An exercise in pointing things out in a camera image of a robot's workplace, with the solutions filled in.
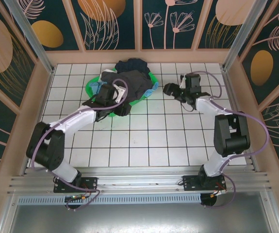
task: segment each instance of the blue cloth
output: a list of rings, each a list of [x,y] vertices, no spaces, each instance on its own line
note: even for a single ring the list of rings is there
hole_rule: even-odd
[[[89,86],[92,89],[93,95],[99,93],[99,90],[103,84],[107,84],[107,82],[97,82],[97,83],[90,83]]]
[[[148,90],[144,93],[144,96],[145,96],[146,98],[149,97],[149,96],[151,96],[152,93],[153,93],[158,87],[159,87],[159,82],[156,82],[156,83],[153,85],[152,89],[148,89]]]

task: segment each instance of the metal sheet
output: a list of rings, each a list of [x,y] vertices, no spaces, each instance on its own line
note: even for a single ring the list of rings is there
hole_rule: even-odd
[[[238,193],[227,208],[198,203],[91,205],[78,212],[63,206],[18,206],[12,233],[267,233],[258,193]]]

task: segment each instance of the wall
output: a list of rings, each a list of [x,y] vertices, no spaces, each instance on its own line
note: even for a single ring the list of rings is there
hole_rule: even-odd
[[[57,63],[223,63],[255,0],[18,1]]]
[[[230,76],[241,110],[263,119],[269,130],[269,146],[257,156],[257,162],[261,171],[268,172],[279,205],[279,0],[266,8]],[[248,125],[257,150],[264,143],[264,131],[253,121]]]
[[[0,211],[10,178],[23,165],[47,82],[48,73],[0,3]]]

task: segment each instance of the metal frame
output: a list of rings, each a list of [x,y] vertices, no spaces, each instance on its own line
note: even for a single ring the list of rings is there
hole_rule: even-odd
[[[42,117],[42,113],[44,111],[44,108],[46,106],[46,99],[48,98],[48,95],[49,95],[49,91],[50,91],[50,87],[51,87],[51,84],[53,82],[53,78],[54,78],[54,73],[55,73],[55,70],[56,70],[56,67],[54,67],[52,73],[49,73],[49,78],[48,78],[48,81],[47,81],[47,84],[46,84],[46,89],[45,89],[45,94],[43,95],[42,97],[42,100],[41,100],[41,107],[38,111],[38,117],[37,117],[37,120],[35,121],[34,124],[38,123],[40,120],[41,120],[41,117]],[[22,165],[21,165],[21,168],[19,170],[19,174],[20,175],[24,175],[25,173],[25,169],[26,169],[26,165],[27,165],[27,162],[28,162],[28,158],[25,156],[24,159],[23,159],[23,162],[22,162]]]
[[[251,7],[245,22],[242,24],[229,52],[224,61],[224,70],[230,69],[234,60],[236,59],[239,51],[241,50],[243,44],[246,42],[250,32],[252,31],[254,25],[256,24],[259,15],[264,10],[267,0],[255,1]]]
[[[223,72],[223,76],[230,96],[231,106],[233,109],[239,110],[235,94],[231,89],[230,79],[226,72]],[[260,192],[271,231],[279,233],[279,212],[271,191],[270,182],[265,172],[255,171],[255,161],[254,158],[246,158],[246,166],[227,166],[224,171],[235,182],[237,192]],[[181,195],[198,195],[211,192],[186,192],[182,186],[177,185],[183,175],[197,175],[199,166],[89,167],[79,168],[79,170],[83,177],[98,177],[98,189],[101,191],[101,195],[103,197],[113,197],[113,199],[121,197],[121,195],[124,197],[167,195],[173,198]],[[228,191],[232,192],[233,187],[230,182],[227,182],[227,187]],[[43,199],[53,199],[65,197],[65,195],[53,193],[52,176],[46,171],[34,171],[31,168],[27,168],[23,176],[13,177],[8,189],[7,203],[0,219],[0,233],[10,232],[20,200],[24,198],[41,199],[41,197]]]
[[[235,111],[240,111],[237,97],[236,97],[235,93],[233,92],[233,86],[232,86],[231,79],[230,79],[227,71],[225,71],[224,69],[222,69],[222,70],[223,70],[222,75],[223,75],[224,81],[226,83],[226,88],[228,91],[229,99],[233,100],[233,101],[230,101],[231,107]],[[255,156],[252,156],[252,157],[250,157],[250,160],[251,160],[251,163],[253,164],[255,172],[259,172],[260,169],[259,169],[259,165],[257,162],[257,158]],[[273,192],[268,191],[268,190],[261,191],[260,196],[261,196],[264,211],[266,213],[271,231],[273,233],[279,233],[279,209],[277,207]]]
[[[20,29],[24,32],[24,35],[28,39],[30,45],[32,46],[34,52],[38,55],[39,60],[43,63],[45,69],[52,73],[53,65],[49,61],[49,58],[40,44],[37,36],[35,35],[29,21],[25,17],[24,13],[22,12],[18,1],[16,0],[4,0],[5,4],[9,8],[9,11],[15,18],[17,24],[19,25]]]

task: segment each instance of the enclosure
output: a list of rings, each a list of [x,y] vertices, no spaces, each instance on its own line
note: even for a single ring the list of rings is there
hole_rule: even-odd
[[[70,194],[54,193],[26,157],[34,127],[76,111],[87,83],[129,58],[146,61],[159,86],[127,116],[65,140],[65,160],[101,191],[70,213]],[[178,185],[215,150],[214,116],[163,93],[196,71],[202,92],[219,94],[215,76],[216,103],[270,136],[225,167],[236,190],[226,179],[216,205],[237,194],[224,209]],[[245,154],[266,139],[247,121]],[[0,0],[0,233],[70,231],[279,232],[279,0]]]

